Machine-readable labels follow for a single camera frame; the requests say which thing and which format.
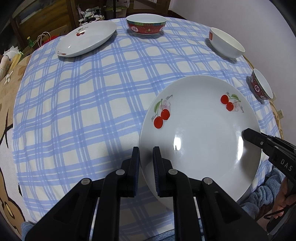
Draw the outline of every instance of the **green bottle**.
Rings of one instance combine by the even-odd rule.
[[[27,38],[29,40],[29,47],[32,48],[34,46],[33,41],[30,39],[30,36]]]

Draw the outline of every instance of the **stuffed animal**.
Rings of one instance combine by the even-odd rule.
[[[16,54],[19,54],[18,47],[12,46],[8,51],[4,52],[4,55],[0,62],[0,81],[6,76],[9,70],[12,60]]]

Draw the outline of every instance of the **red bowl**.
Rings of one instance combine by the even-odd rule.
[[[129,28],[138,34],[157,34],[166,24],[165,17],[149,13],[130,15],[126,21]]]
[[[259,96],[260,99],[269,100],[273,98],[272,90],[267,80],[258,69],[253,69],[250,80],[254,92]]]

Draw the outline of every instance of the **white wall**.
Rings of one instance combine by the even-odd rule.
[[[275,92],[284,137],[296,145],[296,38],[269,0],[171,0],[182,17],[224,30],[246,49]]]

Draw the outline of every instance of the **blue plaid tablecloth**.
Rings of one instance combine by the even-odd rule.
[[[261,104],[246,77],[243,57],[227,60],[208,43],[209,27],[167,18],[164,31],[139,36],[125,19],[99,48],[61,58],[62,37],[36,50],[15,100],[13,157],[22,195],[38,221],[79,180],[104,178],[129,158],[153,99],[173,81],[205,74],[235,86],[253,107],[261,131],[279,136],[268,101]],[[262,154],[251,185],[260,185],[271,164]],[[173,213],[152,195],[142,173],[137,197],[123,199],[120,240],[145,240],[173,228]]]

